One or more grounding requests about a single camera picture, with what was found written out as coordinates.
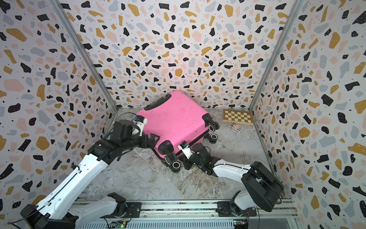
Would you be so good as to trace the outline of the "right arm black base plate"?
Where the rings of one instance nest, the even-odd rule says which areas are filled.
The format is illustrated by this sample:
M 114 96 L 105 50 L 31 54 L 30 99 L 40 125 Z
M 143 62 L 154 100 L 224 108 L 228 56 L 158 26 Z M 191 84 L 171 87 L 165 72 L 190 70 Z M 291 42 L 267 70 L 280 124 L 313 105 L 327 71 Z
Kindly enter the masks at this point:
M 232 207 L 229 201 L 218 201 L 215 210 L 219 217 L 255 217 L 257 216 L 256 208 L 248 208 L 241 210 L 237 207 Z

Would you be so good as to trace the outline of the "pink hard-shell suitcase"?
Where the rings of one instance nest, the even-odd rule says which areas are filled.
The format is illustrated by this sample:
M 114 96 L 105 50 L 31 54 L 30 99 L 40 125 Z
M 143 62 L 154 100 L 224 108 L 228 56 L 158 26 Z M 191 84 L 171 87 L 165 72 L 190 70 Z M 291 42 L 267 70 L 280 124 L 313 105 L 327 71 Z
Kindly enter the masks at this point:
M 208 139 L 216 143 L 218 122 L 191 98 L 181 91 L 173 91 L 147 105 L 137 115 L 147 118 L 143 133 L 160 136 L 153 152 L 174 173 L 183 162 L 178 158 L 182 151 L 178 145 L 186 141 L 190 147 Z

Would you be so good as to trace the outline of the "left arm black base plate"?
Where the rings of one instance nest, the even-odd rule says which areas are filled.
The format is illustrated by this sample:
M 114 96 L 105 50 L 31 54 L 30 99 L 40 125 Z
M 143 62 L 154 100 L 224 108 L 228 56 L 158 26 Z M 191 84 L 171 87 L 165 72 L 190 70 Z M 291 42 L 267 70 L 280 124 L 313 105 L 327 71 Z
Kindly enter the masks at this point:
M 114 212 L 109 215 L 109 218 L 116 219 L 132 219 L 139 218 L 141 211 L 141 202 L 124 202 L 117 204 Z

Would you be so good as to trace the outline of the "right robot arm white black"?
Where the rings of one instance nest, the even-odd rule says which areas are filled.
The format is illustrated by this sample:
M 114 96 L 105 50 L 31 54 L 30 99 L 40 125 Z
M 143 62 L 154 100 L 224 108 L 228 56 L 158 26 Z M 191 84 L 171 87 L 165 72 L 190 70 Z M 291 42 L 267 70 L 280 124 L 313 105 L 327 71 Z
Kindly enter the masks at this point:
M 241 165 L 227 162 L 211 156 L 201 143 L 190 147 L 183 142 L 178 148 L 184 154 L 179 159 L 186 170 L 197 166 L 209 176 L 228 178 L 245 186 L 246 193 L 237 191 L 229 201 L 229 210 L 218 209 L 218 213 L 242 216 L 245 210 L 254 207 L 271 212 L 280 199 L 284 186 L 262 163 L 256 161 L 251 165 Z

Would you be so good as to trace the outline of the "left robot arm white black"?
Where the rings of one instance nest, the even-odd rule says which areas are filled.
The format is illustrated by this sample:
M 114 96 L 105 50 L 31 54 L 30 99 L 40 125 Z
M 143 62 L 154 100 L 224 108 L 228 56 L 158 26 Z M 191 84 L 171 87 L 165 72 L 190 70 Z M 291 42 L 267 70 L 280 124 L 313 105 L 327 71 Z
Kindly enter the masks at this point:
M 126 199 L 111 193 L 103 199 L 84 207 L 72 204 L 91 183 L 116 158 L 134 148 L 154 148 L 160 139 L 157 135 L 143 133 L 147 118 L 137 115 L 133 121 L 121 120 L 113 124 L 106 139 L 97 141 L 73 172 L 38 204 L 28 204 L 21 216 L 32 229 L 77 229 L 96 219 L 127 217 Z

